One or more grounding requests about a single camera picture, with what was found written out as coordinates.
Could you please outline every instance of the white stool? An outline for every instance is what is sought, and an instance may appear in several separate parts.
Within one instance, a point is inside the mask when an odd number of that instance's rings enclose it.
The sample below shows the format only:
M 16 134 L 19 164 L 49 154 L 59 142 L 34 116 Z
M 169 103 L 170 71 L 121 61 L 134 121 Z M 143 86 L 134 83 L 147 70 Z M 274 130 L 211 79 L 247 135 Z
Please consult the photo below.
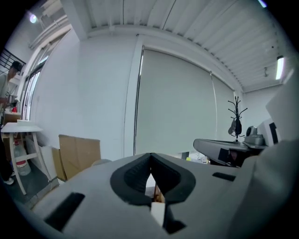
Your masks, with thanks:
M 2 133 L 9 133 L 9 146 L 10 146 L 11 160 L 13 162 L 13 167 L 14 167 L 14 173 L 15 173 L 15 176 L 17 178 L 18 184 L 19 184 L 19 186 L 22 190 L 22 193 L 24 195 L 26 194 L 26 191 L 23 187 L 23 184 L 22 184 L 21 179 L 20 179 L 20 175 L 18 173 L 18 168 L 17 168 L 17 165 L 16 165 L 17 162 L 37 157 L 39 162 L 41 163 L 41 166 L 42 166 L 44 172 L 46 172 L 46 176 L 47 176 L 48 180 L 50 180 L 50 175 L 48 173 L 48 170 L 47 170 L 46 165 L 43 161 L 41 152 L 40 152 L 38 144 L 37 144 L 36 132 L 40 132 L 40 131 L 42 131 L 42 129 L 40 127 L 36 126 L 36 125 L 32 125 L 32 124 L 30 124 L 30 125 L 20 125 L 18 123 L 7 123 L 3 127 L 3 129 L 1 130 Z M 15 158 L 14 157 L 14 133 L 32 133 L 34 146 L 36 148 L 36 153 L 29 154 L 29 155 L 23 155 L 23 156 Z

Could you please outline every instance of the roller blind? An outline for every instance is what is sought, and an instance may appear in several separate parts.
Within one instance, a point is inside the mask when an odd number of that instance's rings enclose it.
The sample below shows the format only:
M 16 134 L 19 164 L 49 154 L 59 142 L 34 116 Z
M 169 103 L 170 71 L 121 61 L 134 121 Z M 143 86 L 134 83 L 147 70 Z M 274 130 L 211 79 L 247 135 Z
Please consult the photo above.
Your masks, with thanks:
M 197 138 L 215 139 L 210 74 L 167 54 L 145 50 L 136 120 L 136 154 L 193 151 Z
M 216 95 L 216 105 L 217 105 L 217 140 L 221 141 L 234 141 L 235 138 L 228 134 L 228 129 L 230 128 L 234 117 L 234 114 L 228 109 L 234 110 L 235 107 L 229 101 L 234 102 L 234 92 L 226 84 L 220 81 L 218 78 L 212 76 L 213 84 L 215 88 Z

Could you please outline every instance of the cardboard box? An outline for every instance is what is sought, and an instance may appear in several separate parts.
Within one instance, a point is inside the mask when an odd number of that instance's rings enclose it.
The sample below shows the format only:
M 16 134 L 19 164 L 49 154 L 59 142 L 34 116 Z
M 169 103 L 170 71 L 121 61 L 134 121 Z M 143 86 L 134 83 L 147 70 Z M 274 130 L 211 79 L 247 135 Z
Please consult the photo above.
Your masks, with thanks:
M 66 181 L 67 178 L 61 160 L 60 149 L 52 148 L 52 156 L 53 156 L 53 162 L 54 162 L 57 178 Z
M 3 125 L 6 125 L 7 123 L 16 123 L 17 120 L 21 119 L 21 113 L 14 113 L 14 112 L 4 112 L 4 120 Z
M 18 139 L 19 143 L 21 144 L 21 140 L 19 139 L 20 138 L 19 136 L 20 136 L 20 134 L 18 134 L 18 137 L 15 138 L 15 139 Z M 10 162 L 11 161 L 11 154 L 10 154 L 9 134 L 1 133 L 1 137 L 2 137 L 3 144 L 4 144 L 6 159 L 7 159 L 7 161 Z
M 100 141 L 59 135 L 61 160 L 67 179 L 100 159 Z

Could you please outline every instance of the metal railing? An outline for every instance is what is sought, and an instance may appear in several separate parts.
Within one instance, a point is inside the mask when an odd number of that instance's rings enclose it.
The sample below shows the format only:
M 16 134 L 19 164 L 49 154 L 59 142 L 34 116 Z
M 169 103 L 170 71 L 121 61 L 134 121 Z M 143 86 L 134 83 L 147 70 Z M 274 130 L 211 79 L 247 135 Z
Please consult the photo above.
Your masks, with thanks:
M 22 64 L 22 68 L 26 65 L 24 61 L 17 58 L 14 54 L 4 48 L 0 55 L 0 66 L 9 70 L 14 61 L 20 62 Z

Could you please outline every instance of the corrugated ceiling panel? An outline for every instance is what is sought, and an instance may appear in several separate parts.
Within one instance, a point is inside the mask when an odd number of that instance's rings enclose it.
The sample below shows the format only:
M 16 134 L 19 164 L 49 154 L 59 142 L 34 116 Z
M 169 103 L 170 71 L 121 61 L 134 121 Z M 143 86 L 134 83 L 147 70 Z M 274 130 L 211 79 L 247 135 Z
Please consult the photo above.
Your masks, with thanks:
M 178 34 L 215 56 L 246 88 L 269 83 L 269 78 L 276 74 L 277 56 L 281 52 L 291 54 L 289 43 L 282 44 L 278 39 L 278 29 L 257 0 L 86 2 L 92 28 L 134 24 Z

